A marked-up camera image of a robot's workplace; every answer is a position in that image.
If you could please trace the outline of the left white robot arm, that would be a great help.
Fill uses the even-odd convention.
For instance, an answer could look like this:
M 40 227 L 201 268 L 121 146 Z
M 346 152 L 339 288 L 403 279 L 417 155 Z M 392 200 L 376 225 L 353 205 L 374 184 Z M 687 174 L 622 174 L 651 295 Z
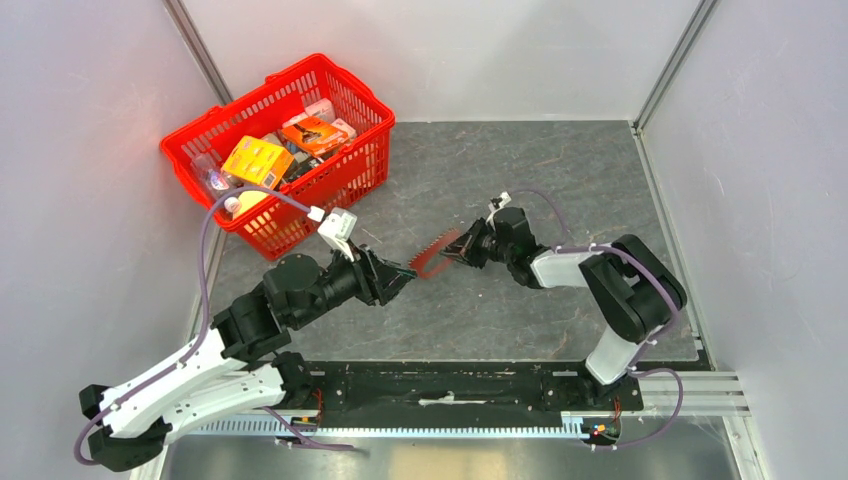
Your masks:
M 89 422 L 74 445 L 77 461 L 124 472 L 231 414 L 304 407 L 318 395 L 303 356 L 286 348 L 292 332 L 352 299 L 385 306 L 416 277 L 366 245 L 334 252 L 325 267 L 308 255 L 283 257 L 150 370 L 113 387 L 82 389 L 80 408 Z

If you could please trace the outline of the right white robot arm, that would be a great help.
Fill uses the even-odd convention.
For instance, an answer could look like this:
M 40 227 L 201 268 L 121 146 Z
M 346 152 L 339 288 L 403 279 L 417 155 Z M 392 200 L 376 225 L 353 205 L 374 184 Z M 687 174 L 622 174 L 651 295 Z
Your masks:
M 584 247 L 545 246 L 518 207 L 476 220 L 441 254 L 474 268 L 501 263 L 516 283 L 531 289 L 589 290 L 606 322 L 578 373 L 577 395 L 591 409 L 616 398 L 617 383 L 688 301 L 680 281 L 639 237 L 626 234 Z

